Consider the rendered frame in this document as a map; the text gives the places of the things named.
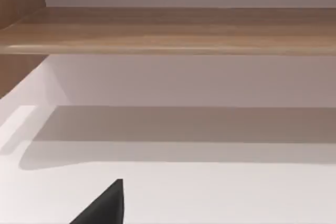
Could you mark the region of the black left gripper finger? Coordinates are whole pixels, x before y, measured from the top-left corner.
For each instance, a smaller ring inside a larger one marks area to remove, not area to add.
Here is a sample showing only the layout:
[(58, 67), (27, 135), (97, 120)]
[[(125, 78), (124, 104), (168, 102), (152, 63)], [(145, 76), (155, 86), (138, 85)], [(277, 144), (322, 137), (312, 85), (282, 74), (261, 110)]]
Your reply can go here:
[(123, 224), (123, 222), (123, 179), (117, 179), (69, 224)]

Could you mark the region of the wooden open shelf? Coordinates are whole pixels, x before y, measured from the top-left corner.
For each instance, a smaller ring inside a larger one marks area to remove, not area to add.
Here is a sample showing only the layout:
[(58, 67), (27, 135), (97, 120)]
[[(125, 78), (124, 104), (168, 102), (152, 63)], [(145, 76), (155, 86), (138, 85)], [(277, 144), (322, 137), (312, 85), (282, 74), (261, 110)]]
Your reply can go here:
[(336, 57), (336, 0), (0, 0), (1, 54)]

